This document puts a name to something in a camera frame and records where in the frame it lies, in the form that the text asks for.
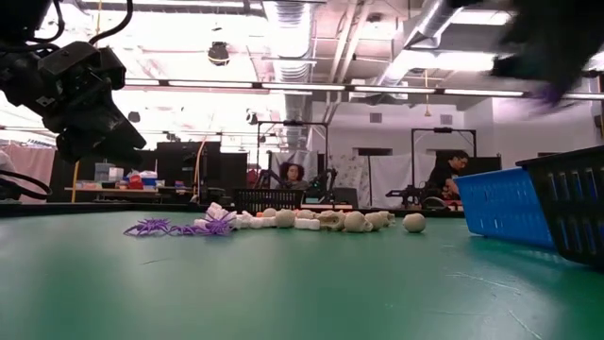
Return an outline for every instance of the ceiling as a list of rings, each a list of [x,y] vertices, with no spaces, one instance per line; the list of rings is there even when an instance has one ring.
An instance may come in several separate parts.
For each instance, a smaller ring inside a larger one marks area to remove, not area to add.
[[[125,2],[104,0],[99,11],[98,1],[64,0],[61,9],[66,32],[58,44],[88,40],[98,30],[116,26],[125,16]],[[294,47],[296,37],[284,36],[270,25],[260,2],[248,1],[249,8],[245,8],[244,3],[137,0],[137,11],[129,26],[101,41],[100,45],[113,48],[126,66],[128,78],[274,81],[277,65],[274,42],[285,41],[287,47],[290,40]],[[350,6],[350,0],[327,0],[326,4],[316,5],[311,26],[311,51],[307,56],[312,65],[309,81],[341,79],[342,82],[371,83],[401,51],[422,3],[422,0],[367,0],[354,8]],[[501,90],[530,87],[527,82],[495,81],[480,72],[491,67],[494,40],[510,18],[508,12],[498,10],[498,7],[501,6],[467,8],[456,15],[442,34],[440,47],[435,50],[437,54],[424,50],[414,52],[411,70],[405,74],[402,84]],[[345,23],[351,13],[352,24],[346,35]],[[56,14],[51,9],[38,35],[51,36],[55,30]],[[340,62],[334,62],[339,41],[346,36]],[[228,66],[218,67],[209,62],[212,42],[227,43]],[[347,57],[349,64],[345,67]],[[140,113],[142,120],[136,126],[147,131],[145,137],[150,140],[165,140],[162,134],[165,130],[181,133],[183,140],[200,138],[200,131],[232,131],[242,135],[237,141],[232,139],[234,145],[253,145],[256,137],[249,134],[256,133],[256,127],[245,122],[249,112],[255,112],[261,120],[281,120],[285,116],[284,96],[287,95],[278,93],[141,90],[144,89],[122,90],[115,94],[115,101],[124,112]],[[320,95],[313,96],[314,100],[317,98],[323,99]],[[436,96],[430,98],[429,103],[460,105],[464,100],[467,99]],[[410,95],[406,102],[425,101],[424,95]],[[42,126],[39,117],[27,110],[16,110],[8,104],[4,107],[0,104],[0,110],[10,112],[10,123],[15,127]],[[280,127],[276,128],[270,132],[280,135]],[[275,138],[272,142],[278,145],[282,141]]]

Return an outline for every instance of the green table surface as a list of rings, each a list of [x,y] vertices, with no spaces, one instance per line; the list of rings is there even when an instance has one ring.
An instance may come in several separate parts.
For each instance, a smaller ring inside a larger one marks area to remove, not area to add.
[[[135,239],[115,212],[0,219],[0,339],[602,339],[604,275],[472,236],[462,219],[370,234]]]

